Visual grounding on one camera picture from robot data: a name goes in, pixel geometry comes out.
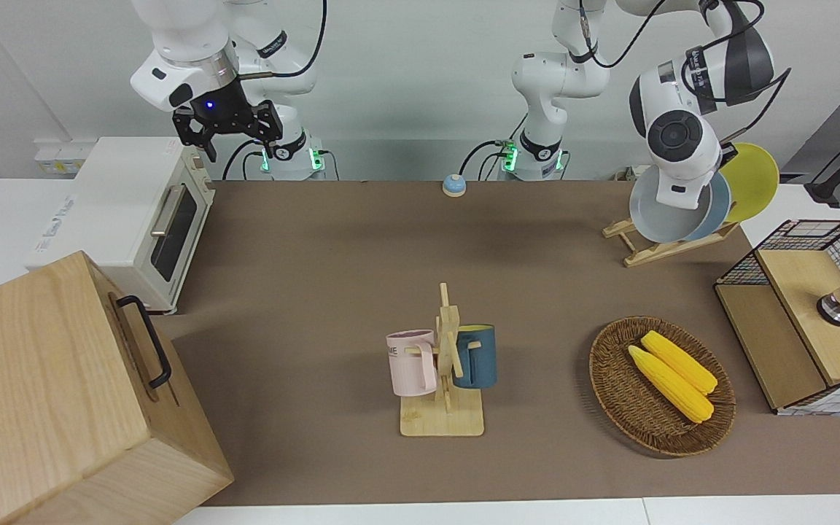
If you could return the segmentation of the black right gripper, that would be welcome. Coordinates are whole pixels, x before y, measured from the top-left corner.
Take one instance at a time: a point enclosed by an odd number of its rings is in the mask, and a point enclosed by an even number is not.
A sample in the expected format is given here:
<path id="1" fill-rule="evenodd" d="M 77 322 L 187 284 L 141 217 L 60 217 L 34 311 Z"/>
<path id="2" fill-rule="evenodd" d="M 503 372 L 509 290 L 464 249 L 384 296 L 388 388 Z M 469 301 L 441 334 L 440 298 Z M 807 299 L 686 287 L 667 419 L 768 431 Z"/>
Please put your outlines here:
<path id="1" fill-rule="evenodd" d="M 230 81 L 213 92 L 201 94 L 173 113 L 174 129 L 184 145 L 200 147 L 211 163 L 217 161 L 213 137 L 244 134 L 265 143 L 265 156 L 273 159 L 284 126 L 270 99 L 251 104 L 240 80 Z"/>

